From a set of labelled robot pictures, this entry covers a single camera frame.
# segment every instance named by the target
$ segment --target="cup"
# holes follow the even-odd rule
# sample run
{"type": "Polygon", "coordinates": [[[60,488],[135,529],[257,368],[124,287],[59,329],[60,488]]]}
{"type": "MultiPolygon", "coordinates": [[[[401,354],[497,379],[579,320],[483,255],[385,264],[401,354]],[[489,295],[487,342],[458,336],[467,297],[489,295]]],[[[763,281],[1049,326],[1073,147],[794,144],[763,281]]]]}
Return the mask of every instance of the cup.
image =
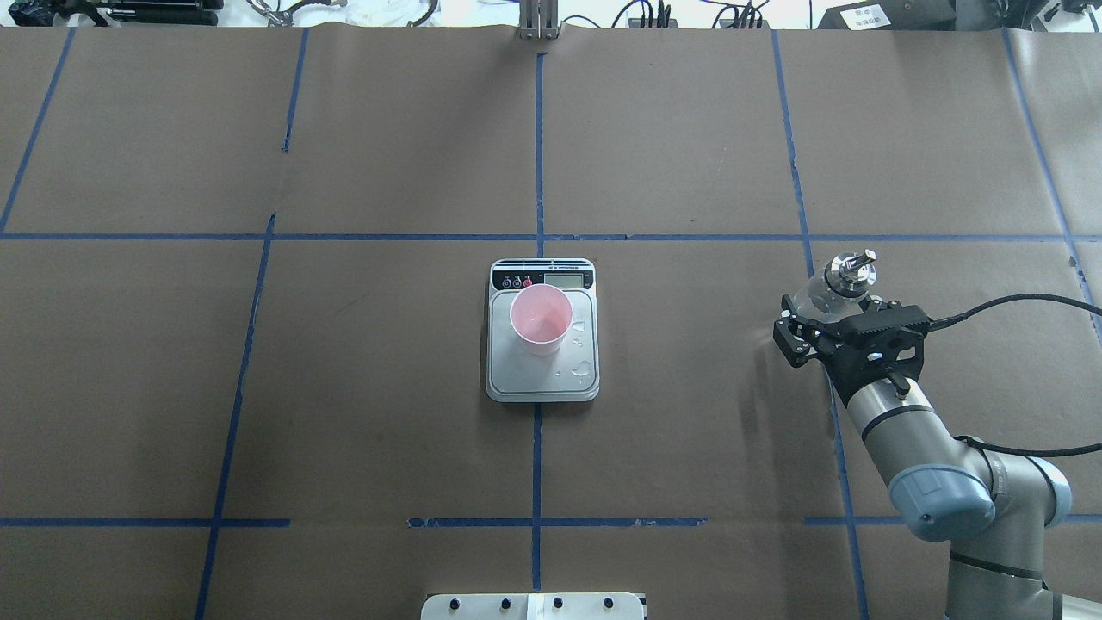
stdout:
{"type": "Polygon", "coordinates": [[[532,284],[522,289],[509,306],[509,323],[520,342],[534,356],[559,350],[574,318],[574,306],[559,286],[532,284]]]}

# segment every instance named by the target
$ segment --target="metal clamp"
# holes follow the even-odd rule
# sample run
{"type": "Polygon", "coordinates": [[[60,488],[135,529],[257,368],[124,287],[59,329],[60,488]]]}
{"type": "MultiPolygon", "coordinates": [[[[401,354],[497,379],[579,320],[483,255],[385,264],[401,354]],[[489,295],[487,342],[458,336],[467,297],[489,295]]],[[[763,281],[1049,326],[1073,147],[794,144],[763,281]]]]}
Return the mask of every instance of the metal clamp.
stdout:
{"type": "Polygon", "coordinates": [[[521,39],[559,39],[559,0],[520,0],[521,39]]]}

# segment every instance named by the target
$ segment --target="sticker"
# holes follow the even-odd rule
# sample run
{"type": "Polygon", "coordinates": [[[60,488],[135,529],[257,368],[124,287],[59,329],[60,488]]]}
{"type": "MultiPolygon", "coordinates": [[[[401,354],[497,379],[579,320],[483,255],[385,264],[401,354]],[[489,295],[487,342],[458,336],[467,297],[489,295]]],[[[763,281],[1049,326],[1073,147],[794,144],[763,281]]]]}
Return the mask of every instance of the sticker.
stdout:
{"type": "Polygon", "coordinates": [[[845,25],[850,30],[869,30],[882,25],[892,25],[892,21],[884,13],[879,4],[869,4],[857,9],[850,9],[840,13],[845,20],[845,25]]]}

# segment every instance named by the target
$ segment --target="clear bottle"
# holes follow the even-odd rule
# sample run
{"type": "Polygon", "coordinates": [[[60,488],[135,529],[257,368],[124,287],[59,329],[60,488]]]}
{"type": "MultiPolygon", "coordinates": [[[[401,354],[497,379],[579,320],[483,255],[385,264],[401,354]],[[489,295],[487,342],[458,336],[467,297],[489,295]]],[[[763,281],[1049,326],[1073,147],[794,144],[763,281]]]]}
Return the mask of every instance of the clear bottle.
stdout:
{"type": "Polygon", "coordinates": [[[796,314],[804,319],[834,324],[860,315],[861,300],[876,283],[876,252],[839,253],[821,273],[812,275],[792,297],[796,314]]]}

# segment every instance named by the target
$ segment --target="kitchen scale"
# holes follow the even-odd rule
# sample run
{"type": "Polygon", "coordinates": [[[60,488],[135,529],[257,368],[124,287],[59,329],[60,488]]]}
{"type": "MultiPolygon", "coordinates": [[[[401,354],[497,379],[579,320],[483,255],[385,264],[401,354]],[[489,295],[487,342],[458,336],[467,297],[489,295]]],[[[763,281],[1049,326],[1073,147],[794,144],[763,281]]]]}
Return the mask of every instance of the kitchen scale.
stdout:
{"type": "Polygon", "coordinates": [[[486,394],[501,403],[592,401],[601,389],[597,363],[596,269],[584,258],[505,258],[489,268],[486,394]],[[559,351],[531,355],[512,331],[509,307],[532,284],[566,293],[574,317],[559,351]]]}

